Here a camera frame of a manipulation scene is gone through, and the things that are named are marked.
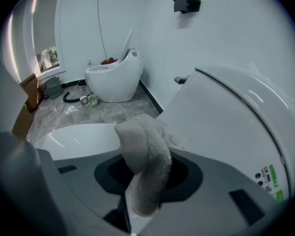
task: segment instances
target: black baseboard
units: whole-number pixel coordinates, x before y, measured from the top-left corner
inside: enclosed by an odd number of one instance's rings
[[[159,114],[161,114],[163,112],[163,109],[161,108],[161,106],[157,103],[157,101],[155,100],[155,98],[152,96],[152,94],[149,92],[149,90],[147,89],[146,86],[144,86],[144,84],[142,83],[142,81],[139,81],[139,85],[143,88],[144,92],[147,94],[147,96],[149,97],[149,99],[151,100],[152,104],[154,105],[154,107],[156,108],[156,110],[159,112]]]
[[[71,81],[71,82],[68,82],[68,83],[64,83],[64,84],[61,84],[61,87],[64,89],[64,88],[68,88],[68,87],[72,87],[72,86],[76,86],[78,84],[79,81]]]

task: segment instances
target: cable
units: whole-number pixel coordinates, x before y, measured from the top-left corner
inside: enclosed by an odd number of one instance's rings
[[[102,35],[102,28],[100,26],[100,21],[99,21],[99,6],[98,6],[98,0],[97,0],[97,18],[98,18],[98,26],[99,26],[99,32],[100,32],[100,38],[102,40],[102,45],[103,45],[103,49],[104,49],[104,53],[105,53],[105,58],[107,59],[107,55],[106,55],[106,50],[105,50],[105,46],[104,46],[104,40],[103,40],[103,35]]]
[[[78,84],[79,84],[79,82],[82,80],[82,78],[84,77],[84,74],[83,74],[83,76],[81,77],[81,79],[78,81],[78,83],[77,83],[77,85],[75,86],[75,89],[74,89],[74,91],[73,91],[73,94],[72,94],[72,96],[71,96],[71,98],[70,99],[72,99],[73,98],[73,96],[74,96],[74,94],[75,94],[75,91],[76,91],[76,89],[77,89],[77,87],[78,87]],[[60,113],[59,114],[57,114],[54,118],[52,118],[49,122],[47,122],[44,126],[42,126],[41,128],[39,128],[36,132],[35,132],[35,134],[30,138],[30,142],[32,141],[32,139],[34,138],[34,136],[41,130],[41,129],[43,129],[44,127],[46,127],[50,122],[52,122],[54,119],[56,119],[59,115],[61,115],[61,113],[62,113],[62,111],[64,110],[64,107],[65,107],[65,105],[67,104],[67,102],[63,105],[63,108],[61,109],[61,111],[60,111]]]

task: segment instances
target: white towel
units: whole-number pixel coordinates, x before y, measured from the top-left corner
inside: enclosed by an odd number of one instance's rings
[[[168,147],[182,148],[180,140],[165,124],[140,115],[115,126],[127,166],[135,174],[132,184],[132,210],[152,216],[169,179],[172,159]]]

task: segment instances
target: smart toilet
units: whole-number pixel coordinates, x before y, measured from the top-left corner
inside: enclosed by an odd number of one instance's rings
[[[86,70],[85,81],[101,101],[130,101],[136,91],[143,72],[143,56],[134,48],[129,48],[131,35],[132,30],[116,62]]]
[[[173,181],[152,218],[129,206],[133,175],[115,124],[69,126],[40,138],[37,150],[24,146],[40,158],[42,184],[68,231],[234,235],[255,229],[295,194],[295,111],[274,85],[220,66],[197,67],[175,81],[183,86],[157,120],[184,149],[169,148]]]

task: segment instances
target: toilet lid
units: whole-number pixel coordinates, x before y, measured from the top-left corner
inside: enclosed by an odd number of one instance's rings
[[[130,29],[129,33],[128,33],[128,36],[126,37],[126,40],[123,44],[123,47],[122,47],[122,50],[121,50],[121,53],[120,53],[120,56],[119,56],[119,60],[120,62],[122,62],[127,54],[128,54],[128,50],[130,48],[130,41],[131,41],[131,36],[132,36],[132,29]]]

